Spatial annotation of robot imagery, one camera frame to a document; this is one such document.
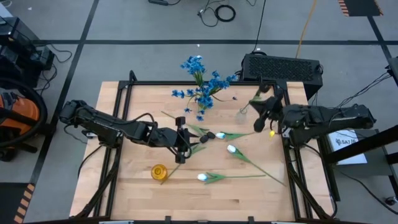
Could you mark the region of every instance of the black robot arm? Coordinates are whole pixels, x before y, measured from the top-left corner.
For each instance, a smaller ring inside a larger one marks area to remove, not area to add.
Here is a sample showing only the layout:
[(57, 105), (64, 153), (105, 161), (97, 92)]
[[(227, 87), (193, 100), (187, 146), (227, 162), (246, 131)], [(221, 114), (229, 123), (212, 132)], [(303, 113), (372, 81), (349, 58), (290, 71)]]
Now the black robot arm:
[[(150, 116), (151, 122), (138, 121)], [(191, 155), (190, 137), (197, 137), (182, 128), (185, 118), (176, 119), (177, 130), (158, 128), (151, 114), (125, 121), (88, 106), (82, 100), (68, 101), (60, 113), (60, 121), (67, 125), (81, 126), (97, 135), (99, 143), (106, 147), (118, 147), (121, 138), (149, 147), (166, 147), (175, 155), (176, 163), (183, 164)]]
[(293, 146), (301, 146), (312, 138), (346, 128), (369, 129), (376, 120), (364, 105), (347, 108), (323, 106), (282, 106), (283, 91), (264, 101), (252, 100), (249, 104), (259, 113), (254, 130), (261, 132), (266, 119), (278, 121), (278, 133), (289, 138)]

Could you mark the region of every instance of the green stem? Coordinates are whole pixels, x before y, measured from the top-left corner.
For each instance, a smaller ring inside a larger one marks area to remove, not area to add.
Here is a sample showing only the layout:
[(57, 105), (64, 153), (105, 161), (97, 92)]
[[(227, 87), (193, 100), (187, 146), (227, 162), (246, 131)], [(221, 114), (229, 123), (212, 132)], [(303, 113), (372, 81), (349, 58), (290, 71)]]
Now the green stem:
[(194, 98), (195, 96), (196, 96), (196, 94), (194, 94), (193, 96), (191, 96), (191, 98), (188, 100), (187, 107), (188, 107), (189, 102), (191, 102), (192, 98)]
[(248, 176), (231, 176), (231, 177), (225, 177), (225, 178), (245, 178), (245, 177), (265, 177), (266, 175), (248, 175)]
[(174, 170), (167, 176), (166, 179), (164, 179), (160, 184), (164, 184), (164, 182), (166, 182), (166, 180), (168, 180), (170, 178), (170, 176), (180, 167), (181, 164), (179, 164), (176, 168), (174, 168)]
[(160, 112), (162, 112), (163, 114), (166, 114), (167, 116), (169, 116), (169, 117), (175, 119), (173, 116), (169, 115), (168, 113), (166, 113), (166, 112), (164, 112), (164, 111), (160, 111)]
[(220, 100), (219, 98), (215, 97), (214, 95), (212, 95), (212, 97), (220, 102), (227, 102), (227, 101), (233, 101), (233, 100)]
[(270, 178), (278, 181), (278, 183), (282, 184), (283, 186), (286, 187), (286, 185), (284, 183), (282, 183), (280, 180), (276, 179), (275, 177), (271, 176), (269, 173), (267, 173), (265, 170), (261, 169), (261, 167), (255, 165), (252, 161), (250, 161), (250, 164), (252, 164), (254, 167), (256, 167), (257, 169), (259, 169), (261, 172), (267, 174)]

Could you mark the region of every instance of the wooden tabletop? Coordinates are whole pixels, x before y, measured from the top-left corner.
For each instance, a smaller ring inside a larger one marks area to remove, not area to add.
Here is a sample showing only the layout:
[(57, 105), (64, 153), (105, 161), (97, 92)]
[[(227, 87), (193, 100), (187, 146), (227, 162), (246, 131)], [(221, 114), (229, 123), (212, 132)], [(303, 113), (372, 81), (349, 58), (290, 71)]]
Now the wooden tabletop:
[[(117, 82), (103, 82), (97, 110), (112, 114), (117, 86)], [(187, 88), (192, 86), (133, 86), (127, 119), (134, 119), (142, 113), (151, 113), (160, 128), (175, 129), (174, 119), (161, 113), (165, 111), (172, 116), (186, 116), (188, 124), (210, 129), (214, 133), (253, 132), (253, 123), (258, 114), (251, 107), (248, 107), (245, 116), (237, 116), (237, 112), (253, 97), (256, 86), (231, 86), (217, 93), (217, 98), (221, 100), (229, 100), (232, 96), (236, 96), (238, 100), (215, 101), (215, 106), (206, 111), (203, 122), (197, 121), (194, 113), (183, 112), (188, 99), (171, 97), (172, 90)], [(302, 83), (288, 83), (288, 89), (291, 103), (307, 104)], [(272, 92), (269, 91), (262, 98), (271, 96)], [(189, 103), (188, 107), (197, 110), (194, 102)], [(197, 175), (205, 172), (226, 176), (262, 174), (253, 165), (233, 157), (226, 149), (229, 144), (236, 146), (253, 163), (285, 185), (269, 176), (224, 179), (208, 185), (197, 180)], [(316, 141), (310, 141), (309, 145), (317, 149)], [(271, 138), (269, 130), (264, 130), (262, 133), (232, 141), (210, 140), (203, 146), (206, 147), (204, 150), (187, 159), (186, 164), (181, 165), (166, 183), (160, 185), (159, 181), (152, 179), (150, 170), (156, 164), (163, 164), (171, 172), (177, 166), (174, 155), (163, 148), (149, 148), (125, 139), (111, 218), (164, 220), (166, 215), (170, 215), (172, 220), (245, 221), (248, 216), (253, 216), (256, 221), (294, 220), (280, 136)], [(97, 147), (97, 140), (89, 140), (85, 156)], [(83, 166), (70, 215), (80, 212), (98, 188), (103, 158), (104, 150), (96, 153)], [(309, 191), (323, 209), (332, 214), (320, 158), (312, 151), (302, 149), (302, 160)], [(104, 214), (106, 200), (103, 202), (101, 214)], [(304, 214), (303, 206), (300, 206), (300, 210)]]

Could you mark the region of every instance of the black equipment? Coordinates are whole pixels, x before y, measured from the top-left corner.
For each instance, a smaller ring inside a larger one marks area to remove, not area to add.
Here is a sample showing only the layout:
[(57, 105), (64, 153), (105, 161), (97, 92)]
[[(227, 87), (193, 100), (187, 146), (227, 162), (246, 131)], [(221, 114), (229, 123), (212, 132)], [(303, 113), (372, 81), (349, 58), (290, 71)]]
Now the black equipment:
[(364, 105), (347, 108), (326, 108), (323, 106), (282, 106), (284, 91), (277, 90), (276, 96), (264, 101), (251, 100), (249, 104), (259, 113), (254, 130), (261, 132), (266, 119), (278, 121), (277, 132), (289, 138), (290, 144), (302, 146), (312, 138), (346, 128), (369, 129), (376, 120)]
[(243, 80), (258, 79), (276, 81), (284, 90), (286, 82), (300, 81), (304, 84), (309, 100), (323, 85), (323, 69), (318, 60), (273, 57), (246, 54), (243, 59)]
[(55, 128), (47, 122), (43, 98), (25, 83), (0, 77), (0, 88), (12, 90), (0, 94), (0, 161), (8, 162), (16, 149), (35, 153), (37, 148), (24, 141), (37, 134), (50, 135)]
[(0, 21), (0, 72), (8, 77), (36, 87), (43, 70), (50, 70), (54, 53), (46, 46), (36, 47), (39, 38), (18, 18)]
[[(143, 116), (150, 116), (152, 122), (138, 121)], [(67, 125), (81, 126), (98, 136), (99, 143), (106, 147), (115, 148), (121, 143), (124, 136), (131, 142), (149, 147), (166, 147), (175, 155), (175, 162), (184, 164), (191, 154), (190, 137), (198, 137), (189, 133), (185, 124), (185, 117), (175, 120), (177, 130), (158, 128), (151, 114), (146, 113), (134, 120), (125, 121), (114, 116), (102, 113), (82, 100), (72, 100), (65, 103), (60, 121)]]

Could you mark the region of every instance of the white flower bud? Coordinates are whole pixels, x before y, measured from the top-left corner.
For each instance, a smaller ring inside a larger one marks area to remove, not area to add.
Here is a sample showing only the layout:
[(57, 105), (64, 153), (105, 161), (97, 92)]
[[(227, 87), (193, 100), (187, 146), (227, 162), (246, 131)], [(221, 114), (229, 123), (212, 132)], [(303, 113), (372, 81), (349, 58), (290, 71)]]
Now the white flower bud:
[(224, 139), (225, 138), (225, 133), (217, 133), (216, 137), (219, 139)]
[(207, 180), (207, 175), (206, 174), (198, 174), (197, 178), (200, 181), (206, 181)]
[(227, 150), (228, 150), (228, 152), (230, 152), (230, 153), (235, 153), (235, 152), (236, 152), (235, 146), (232, 146), (232, 145), (229, 145), (229, 146), (227, 147)]

